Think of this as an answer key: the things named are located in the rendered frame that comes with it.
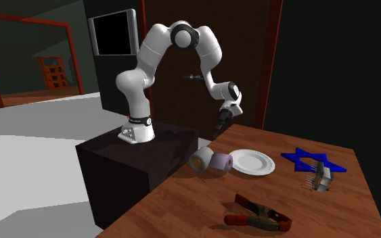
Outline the red-handled spring clamp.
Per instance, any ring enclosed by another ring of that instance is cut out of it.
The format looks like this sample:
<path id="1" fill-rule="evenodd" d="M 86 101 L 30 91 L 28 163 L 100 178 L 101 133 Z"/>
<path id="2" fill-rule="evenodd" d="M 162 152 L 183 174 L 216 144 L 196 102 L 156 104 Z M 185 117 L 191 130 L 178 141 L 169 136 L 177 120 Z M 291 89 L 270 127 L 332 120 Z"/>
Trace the red-handled spring clamp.
<path id="1" fill-rule="evenodd" d="M 265 231 L 287 232 L 291 229 L 292 219 L 276 210 L 250 201 L 240 194 L 236 194 L 235 203 L 250 210 L 254 216 L 226 215 L 224 223 L 229 226 L 251 226 Z"/>

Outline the blue star-shaped frame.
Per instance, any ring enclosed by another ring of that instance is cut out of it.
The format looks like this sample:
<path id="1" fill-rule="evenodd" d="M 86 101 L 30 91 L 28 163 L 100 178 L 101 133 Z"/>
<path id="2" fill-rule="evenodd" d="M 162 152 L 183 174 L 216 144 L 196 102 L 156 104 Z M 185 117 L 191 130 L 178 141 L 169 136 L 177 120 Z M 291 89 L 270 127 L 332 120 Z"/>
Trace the blue star-shaped frame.
<path id="1" fill-rule="evenodd" d="M 319 165 L 312 166 L 304 163 L 301 158 L 310 158 L 315 160 L 318 164 L 323 163 L 326 168 L 329 168 L 331 172 L 347 172 L 347 169 L 339 166 L 333 162 L 330 162 L 325 153 L 309 153 L 303 149 L 296 148 L 294 153 L 281 153 L 281 157 L 294 163 L 295 172 L 313 172 L 316 173 L 319 169 Z"/>

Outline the wall-mounted black screen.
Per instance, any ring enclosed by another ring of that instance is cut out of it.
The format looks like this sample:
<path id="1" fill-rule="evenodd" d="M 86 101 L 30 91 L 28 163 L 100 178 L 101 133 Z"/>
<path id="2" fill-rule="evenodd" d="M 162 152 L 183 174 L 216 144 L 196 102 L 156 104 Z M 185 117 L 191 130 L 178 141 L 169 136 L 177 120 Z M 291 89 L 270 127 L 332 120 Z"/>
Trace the wall-mounted black screen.
<path id="1" fill-rule="evenodd" d="M 139 51 L 137 16 L 134 9 L 88 19 L 93 52 L 101 55 L 136 55 Z"/>

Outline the dark brown door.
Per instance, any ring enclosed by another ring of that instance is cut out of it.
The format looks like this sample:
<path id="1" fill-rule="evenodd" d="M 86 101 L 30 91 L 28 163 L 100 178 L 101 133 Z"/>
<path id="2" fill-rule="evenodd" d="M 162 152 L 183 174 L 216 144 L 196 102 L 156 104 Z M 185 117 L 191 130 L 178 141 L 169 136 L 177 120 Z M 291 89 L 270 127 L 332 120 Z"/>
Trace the dark brown door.
<path id="1" fill-rule="evenodd" d="M 185 20 L 197 28 L 208 26 L 223 52 L 212 70 L 216 83 L 232 81 L 242 92 L 243 114 L 227 122 L 263 128 L 284 0 L 143 0 L 147 27 L 170 26 Z M 214 100 L 199 75 L 200 58 L 194 49 L 169 47 L 151 86 L 153 118 L 196 129 L 212 139 L 221 101 Z"/>

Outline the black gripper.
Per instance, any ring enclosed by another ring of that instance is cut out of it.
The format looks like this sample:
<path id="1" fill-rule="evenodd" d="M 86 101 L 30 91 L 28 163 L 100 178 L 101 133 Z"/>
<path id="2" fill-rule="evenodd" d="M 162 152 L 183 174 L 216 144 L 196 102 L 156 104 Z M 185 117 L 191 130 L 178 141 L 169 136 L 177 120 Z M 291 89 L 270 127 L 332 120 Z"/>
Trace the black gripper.
<path id="1" fill-rule="evenodd" d="M 215 126 L 212 133 L 212 139 L 215 140 L 224 131 L 224 124 L 232 118 L 233 114 L 228 109 L 222 109 L 219 113 L 218 124 Z"/>

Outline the white paper roll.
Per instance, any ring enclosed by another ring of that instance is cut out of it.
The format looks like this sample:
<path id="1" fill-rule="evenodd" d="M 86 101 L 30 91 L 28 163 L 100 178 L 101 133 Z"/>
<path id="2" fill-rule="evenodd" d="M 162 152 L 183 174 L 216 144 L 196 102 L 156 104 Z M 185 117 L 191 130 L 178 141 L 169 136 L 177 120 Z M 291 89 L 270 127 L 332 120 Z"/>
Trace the white paper roll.
<path id="1" fill-rule="evenodd" d="M 203 146 L 189 157 L 189 165 L 198 173 L 204 172 L 210 164 L 213 153 L 212 149 Z"/>

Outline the white plate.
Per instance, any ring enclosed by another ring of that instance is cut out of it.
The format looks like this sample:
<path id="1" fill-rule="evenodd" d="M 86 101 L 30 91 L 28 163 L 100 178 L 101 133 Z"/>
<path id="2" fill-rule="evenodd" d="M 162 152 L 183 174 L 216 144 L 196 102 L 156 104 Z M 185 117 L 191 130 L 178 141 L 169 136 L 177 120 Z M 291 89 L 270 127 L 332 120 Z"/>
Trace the white plate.
<path id="1" fill-rule="evenodd" d="M 237 149 L 229 153 L 233 158 L 233 168 L 238 172 L 264 176 L 275 170 L 275 162 L 266 154 L 251 149 Z"/>

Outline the dark robot stand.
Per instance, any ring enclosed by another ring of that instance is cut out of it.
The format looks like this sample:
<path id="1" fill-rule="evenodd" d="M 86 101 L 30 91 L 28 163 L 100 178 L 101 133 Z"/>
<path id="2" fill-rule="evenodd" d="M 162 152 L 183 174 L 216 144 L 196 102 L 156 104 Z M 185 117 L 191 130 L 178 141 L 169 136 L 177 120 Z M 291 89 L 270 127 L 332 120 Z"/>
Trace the dark robot stand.
<path id="1" fill-rule="evenodd" d="M 154 123 L 155 137 L 130 144 L 116 128 L 76 146 L 95 224 L 108 228 L 182 167 L 198 149 L 198 131 Z"/>

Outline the grey block with metal pins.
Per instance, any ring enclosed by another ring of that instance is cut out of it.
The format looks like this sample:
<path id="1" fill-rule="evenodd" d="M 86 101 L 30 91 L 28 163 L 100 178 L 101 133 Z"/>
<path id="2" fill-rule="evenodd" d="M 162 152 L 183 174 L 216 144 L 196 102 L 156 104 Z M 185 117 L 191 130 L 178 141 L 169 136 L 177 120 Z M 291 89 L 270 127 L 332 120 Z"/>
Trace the grey block with metal pins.
<path id="1" fill-rule="evenodd" d="M 334 175 L 323 162 L 316 163 L 315 176 L 306 177 L 306 186 L 320 193 L 330 190 L 330 185 L 334 180 Z"/>

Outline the orange shelf unit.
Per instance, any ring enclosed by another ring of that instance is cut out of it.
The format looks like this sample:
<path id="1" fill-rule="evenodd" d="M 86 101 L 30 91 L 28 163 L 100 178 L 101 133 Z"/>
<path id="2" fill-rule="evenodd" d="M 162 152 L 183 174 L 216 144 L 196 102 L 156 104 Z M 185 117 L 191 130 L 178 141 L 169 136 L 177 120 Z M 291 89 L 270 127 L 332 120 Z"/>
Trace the orange shelf unit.
<path id="1" fill-rule="evenodd" d="M 46 90 L 52 91 L 68 87 L 64 64 L 60 56 L 37 56 L 37 60 Z M 55 65 L 45 65 L 45 60 L 55 60 Z"/>

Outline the lilac paper roll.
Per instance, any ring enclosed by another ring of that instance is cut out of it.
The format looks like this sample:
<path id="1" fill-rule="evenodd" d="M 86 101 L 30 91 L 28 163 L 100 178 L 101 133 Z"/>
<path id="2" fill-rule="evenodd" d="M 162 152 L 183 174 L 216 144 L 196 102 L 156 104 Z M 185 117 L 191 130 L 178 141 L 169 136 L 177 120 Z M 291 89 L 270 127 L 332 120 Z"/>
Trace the lilac paper roll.
<path id="1" fill-rule="evenodd" d="M 230 172 L 233 167 L 233 157 L 226 153 L 213 153 L 209 166 L 225 172 Z"/>

